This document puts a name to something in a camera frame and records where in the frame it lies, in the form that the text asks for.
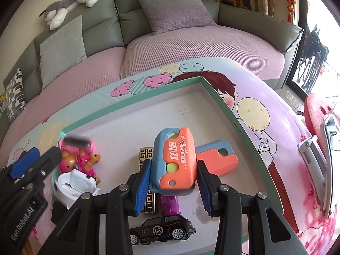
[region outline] purple plastic block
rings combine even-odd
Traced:
[[[162,213],[163,215],[180,214],[180,206],[178,203],[178,197],[166,197],[161,196]]]

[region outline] car's rear wheel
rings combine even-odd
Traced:
[[[151,242],[140,242],[142,245],[149,245]]]
[[[184,239],[184,237],[186,236],[185,234],[186,233],[185,233],[184,229],[181,228],[181,227],[175,227],[170,232],[171,237],[176,241],[180,241],[180,240]]]
[[[138,245],[140,243],[140,238],[136,233],[130,233],[130,242],[132,245]]]

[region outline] gold patterned box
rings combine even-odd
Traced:
[[[153,147],[143,147],[139,151],[139,170],[142,168],[145,159],[152,159],[152,149]],[[147,200],[145,202],[144,209],[142,213],[157,213],[157,202],[158,202],[158,195],[147,191]]]

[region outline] cartoon hand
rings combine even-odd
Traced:
[[[268,146],[260,146],[258,148],[258,152],[260,155],[262,155],[264,152],[267,152],[269,150],[269,147]]]

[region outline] metal bolt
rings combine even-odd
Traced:
[[[266,199],[267,198],[267,194],[265,192],[259,192],[257,195],[260,199]]]
[[[227,191],[230,190],[230,187],[228,185],[222,184],[220,186],[220,190],[223,191],[223,192],[227,192]]]
[[[122,185],[119,185],[118,189],[121,191],[127,191],[129,189],[129,186],[126,184],[122,184]]]
[[[33,188],[33,183],[27,184],[27,186],[26,186],[27,190],[31,190],[32,188]]]
[[[91,197],[91,194],[86,192],[81,195],[82,199],[89,199]]]

